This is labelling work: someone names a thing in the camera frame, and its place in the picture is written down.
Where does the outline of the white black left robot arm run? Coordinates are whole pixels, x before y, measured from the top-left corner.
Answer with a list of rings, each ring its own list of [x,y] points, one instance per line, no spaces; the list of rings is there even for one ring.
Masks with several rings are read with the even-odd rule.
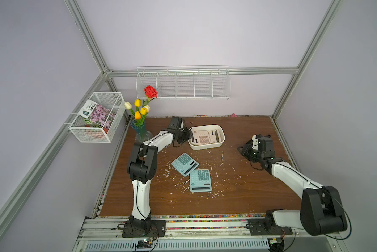
[[[189,128],[184,119],[173,116],[165,130],[152,139],[133,145],[127,173],[133,186],[134,203],[132,213],[123,225],[123,238],[165,236],[166,221],[151,219],[150,185],[156,175],[158,153],[175,141],[183,144],[189,138]]]

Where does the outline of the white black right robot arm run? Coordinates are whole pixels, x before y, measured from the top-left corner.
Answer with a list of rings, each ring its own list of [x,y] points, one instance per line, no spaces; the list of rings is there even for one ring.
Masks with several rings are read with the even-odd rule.
[[[313,181],[277,157],[269,135],[254,135],[237,149],[251,164],[260,164],[261,171],[284,182],[301,199],[299,210],[267,211],[263,223],[266,232],[279,227],[298,228],[311,236],[325,235],[330,238],[333,233],[352,233],[352,223],[342,205],[339,191]]]

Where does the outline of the pink calculator front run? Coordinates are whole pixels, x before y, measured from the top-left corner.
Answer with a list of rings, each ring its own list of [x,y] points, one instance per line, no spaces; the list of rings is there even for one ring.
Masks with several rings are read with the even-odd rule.
[[[195,146],[219,143],[221,137],[218,130],[191,130],[191,143]]]

